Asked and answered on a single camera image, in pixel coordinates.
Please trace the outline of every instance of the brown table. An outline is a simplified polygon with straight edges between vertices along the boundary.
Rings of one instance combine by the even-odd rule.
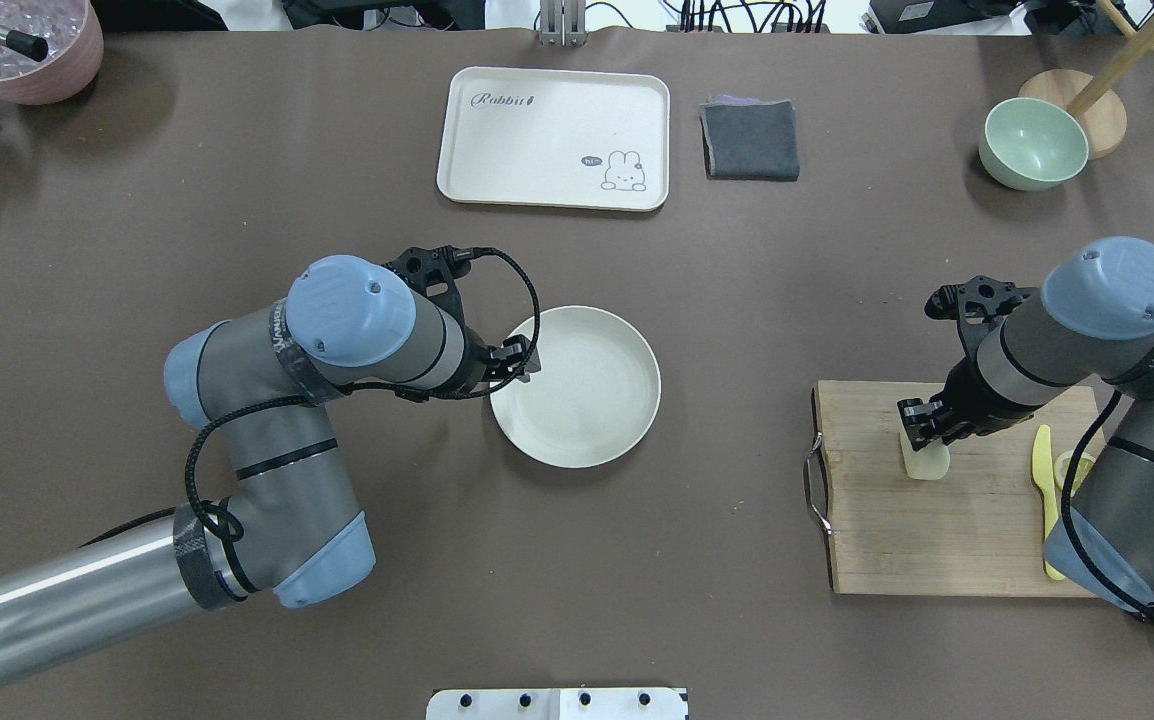
[[[653,430],[556,470],[481,402],[334,405],[379,564],[343,597],[270,593],[0,691],[0,717],[424,715],[432,689],[674,684],[692,717],[1154,717],[1154,633],[1097,601],[833,597],[799,462],[817,378],[939,381],[939,284],[1035,283],[1094,238],[1154,241],[1154,57],[1121,87],[1124,147],[1057,190],[975,160],[995,102],[1116,40],[697,37],[610,29],[111,37],[96,87],[0,104],[0,575],[181,502],[192,432],[162,360],[334,252],[499,245],[544,306],[653,345]],[[435,188],[467,65],[651,73],[670,88],[655,213],[463,207]],[[705,178],[696,106],[795,100],[795,183]],[[469,318],[526,314],[481,261]],[[207,496],[233,480],[219,447]]]

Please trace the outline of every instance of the green object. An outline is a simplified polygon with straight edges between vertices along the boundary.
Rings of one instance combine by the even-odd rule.
[[[1088,163],[1088,136],[1065,110],[1035,97],[999,102],[986,118],[977,155],[1013,190],[1048,190]]]

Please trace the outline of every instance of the gray cloth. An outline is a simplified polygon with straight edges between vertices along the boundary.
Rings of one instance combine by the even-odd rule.
[[[700,105],[700,136],[711,178],[796,181],[795,108],[789,100],[720,96]]]

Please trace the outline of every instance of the white food piece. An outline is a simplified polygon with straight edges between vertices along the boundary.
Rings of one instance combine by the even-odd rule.
[[[951,448],[932,442],[916,452],[905,432],[898,432],[897,437],[901,442],[901,462],[906,466],[906,475],[912,480],[939,480],[946,477],[951,470]]]

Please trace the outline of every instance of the wooden cutting board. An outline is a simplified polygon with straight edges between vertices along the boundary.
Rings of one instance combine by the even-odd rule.
[[[1093,391],[1067,389],[1033,419],[951,445],[942,480],[902,468],[897,402],[942,390],[934,383],[820,381],[820,430],[830,582],[838,593],[939,597],[1092,597],[1051,580],[1042,560],[1043,508],[1031,481],[1035,428],[1052,428],[1052,456],[1074,450],[1097,415]],[[1088,452],[1101,452],[1101,433]],[[1054,532],[1061,532],[1061,525]]]

